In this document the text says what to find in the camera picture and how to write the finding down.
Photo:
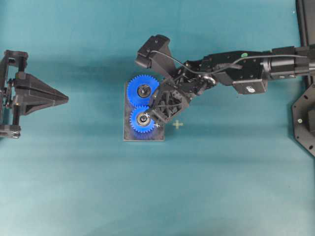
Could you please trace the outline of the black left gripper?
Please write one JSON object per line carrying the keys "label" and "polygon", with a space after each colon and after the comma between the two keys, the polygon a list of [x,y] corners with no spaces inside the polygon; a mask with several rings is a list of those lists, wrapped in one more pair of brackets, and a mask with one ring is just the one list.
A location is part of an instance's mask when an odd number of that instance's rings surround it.
{"label": "black left gripper", "polygon": [[[32,74],[25,73],[28,53],[5,50],[0,61],[0,136],[19,138],[21,127],[19,119],[35,111],[62,105],[68,102],[68,96],[54,89]],[[15,79],[8,79],[9,67],[18,68]],[[12,98],[15,87],[16,96]],[[4,123],[5,112],[11,110],[11,124]]]}

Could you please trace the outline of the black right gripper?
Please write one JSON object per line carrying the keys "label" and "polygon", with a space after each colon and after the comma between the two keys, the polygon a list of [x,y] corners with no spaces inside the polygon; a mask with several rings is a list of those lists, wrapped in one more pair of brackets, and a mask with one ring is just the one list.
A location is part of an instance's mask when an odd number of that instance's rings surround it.
{"label": "black right gripper", "polygon": [[160,128],[159,123],[168,123],[180,112],[189,107],[190,102],[211,89],[217,82],[210,76],[185,74],[174,78],[165,78],[154,91],[150,99],[150,115],[147,118],[155,121],[154,126]]}

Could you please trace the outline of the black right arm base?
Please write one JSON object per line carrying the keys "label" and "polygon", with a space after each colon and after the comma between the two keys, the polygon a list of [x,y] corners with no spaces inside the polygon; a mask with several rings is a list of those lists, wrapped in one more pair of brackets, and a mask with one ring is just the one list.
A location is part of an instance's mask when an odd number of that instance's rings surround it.
{"label": "black right arm base", "polygon": [[[315,44],[315,2],[296,1],[300,42],[302,47]],[[293,103],[292,118],[295,140],[312,156],[315,155],[315,74],[303,77],[306,89]]]}

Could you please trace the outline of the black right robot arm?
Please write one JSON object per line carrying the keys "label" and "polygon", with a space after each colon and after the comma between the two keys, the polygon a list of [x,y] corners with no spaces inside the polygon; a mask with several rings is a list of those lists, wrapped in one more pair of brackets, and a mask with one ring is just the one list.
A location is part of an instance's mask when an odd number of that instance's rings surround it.
{"label": "black right robot arm", "polygon": [[161,124],[171,121],[188,108],[195,97],[218,84],[232,86],[238,94],[247,95],[265,93],[271,80],[312,75],[315,72],[315,47],[232,51],[184,63],[159,49],[147,51],[144,64],[164,77],[145,111]]}

